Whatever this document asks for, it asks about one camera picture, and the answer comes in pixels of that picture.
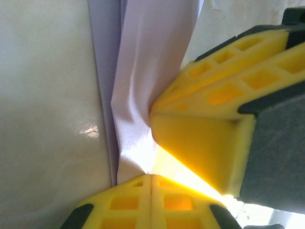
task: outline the white wall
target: white wall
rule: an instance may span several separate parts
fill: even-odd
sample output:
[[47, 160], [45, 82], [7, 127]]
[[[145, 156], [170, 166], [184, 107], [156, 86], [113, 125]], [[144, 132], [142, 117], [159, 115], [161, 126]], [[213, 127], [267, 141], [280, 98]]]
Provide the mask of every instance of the white wall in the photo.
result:
[[0, 1], [0, 228], [59, 228], [109, 186], [87, 0]]
[[204, 0], [183, 67], [255, 25], [281, 24], [286, 8], [302, 5], [305, 0]]

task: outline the square hole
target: square hole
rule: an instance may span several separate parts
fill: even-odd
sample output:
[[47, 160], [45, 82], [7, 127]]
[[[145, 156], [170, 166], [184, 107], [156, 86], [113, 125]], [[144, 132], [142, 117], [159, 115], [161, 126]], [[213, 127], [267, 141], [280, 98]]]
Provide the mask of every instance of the square hole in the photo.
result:
[[305, 52], [295, 53], [293, 56], [280, 62], [277, 66], [280, 68], [295, 74], [305, 70]]
[[205, 98], [211, 105], [224, 104], [239, 96], [242, 96], [244, 92], [239, 89], [233, 83], [226, 83], [217, 88], [213, 88], [205, 94]]
[[166, 210], [194, 210], [191, 197], [183, 194], [169, 194], [164, 197], [164, 208]]
[[201, 223], [198, 218], [167, 218], [167, 229], [201, 229]]
[[201, 76], [202, 74], [204, 74], [205, 72], [207, 72], [208, 70], [210, 70], [211, 68], [212, 68], [211, 65], [207, 62], [200, 63], [198, 66], [192, 68], [189, 71], [189, 76], [192, 79], [196, 79], [199, 76]]
[[279, 79], [280, 77], [276, 74], [266, 70], [261, 70], [244, 77], [243, 81], [253, 89], [257, 90], [266, 87]]
[[244, 39], [242, 38], [236, 46], [235, 48], [241, 50], [241, 51], [245, 51], [247, 49], [250, 49], [251, 47], [255, 46], [256, 44], [258, 44], [259, 42], [261, 42], [263, 40], [262, 37], [245, 37]]
[[110, 210], [135, 210], [138, 206], [138, 196], [117, 196], [112, 199]]
[[235, 55], [228, 51], [228, 50], [225, 50], [224, 52], [221, 52], [217, 55], [214, 56], [214, 60], [218, 63], [218, 64], [221, 64], [229, 59], [231, 59], [232, 57], [234, 57]]
[[105, 218], [101, 229], [135, 229], [136, 218]]

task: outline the glossy surface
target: glossy surface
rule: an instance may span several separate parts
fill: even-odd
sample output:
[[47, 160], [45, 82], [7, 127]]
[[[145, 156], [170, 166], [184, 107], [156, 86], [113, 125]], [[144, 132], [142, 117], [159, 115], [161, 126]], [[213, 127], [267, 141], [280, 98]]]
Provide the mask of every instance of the glossy surface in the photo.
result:
[[86, 0], [0, 2], [0, 228], [59, 228], [110, 186]]

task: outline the paper sheet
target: paper sheet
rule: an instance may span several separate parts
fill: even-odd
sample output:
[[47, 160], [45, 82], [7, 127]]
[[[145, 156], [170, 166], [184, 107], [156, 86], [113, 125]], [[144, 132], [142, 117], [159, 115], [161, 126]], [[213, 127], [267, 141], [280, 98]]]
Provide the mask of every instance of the paper sheet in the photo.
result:
[[156, 144], [149, 109], [175, 78], [203, 0], [128, 0], [112, 94], [118, 183], [151, 173]]

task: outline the yellow foam padding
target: yellow foam padding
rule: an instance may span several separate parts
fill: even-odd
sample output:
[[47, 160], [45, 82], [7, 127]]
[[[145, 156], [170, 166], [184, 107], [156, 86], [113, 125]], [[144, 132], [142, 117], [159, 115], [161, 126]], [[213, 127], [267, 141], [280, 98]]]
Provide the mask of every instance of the yellow foam padding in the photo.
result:
[[161, 175], [174, 180], [221, 202], [224, 199], [223, 196], [209, 184], [160, 146], [157, 146], [157, 155], [152, 169], [152, 174]]
[[264, 31], [242, 37], [200, 61], [190, 62], [152, 107], [162, 107], [283, 52], [287, 39], [288, 32], [284, 30]]
[[302, 43], [167, 104], [153, 104], [152, 135], [162, 148], [219, 193], [238, 197], [255, 118], [252, 114], [239, 114], [237, 109], [305, 80], [304, 63]]
[[221, 229], [210, 210], [220, 202], [159, 175], [152, 176], [152, 229]]
[[160, 175], [142, 175], [82, 203], [82, 229], [221, 229], [210, 210], [221, 202]]
[[112, 187], [79, 204], [94, 208], [82, 229], [149, 229], [151, 175], [142, 175]]

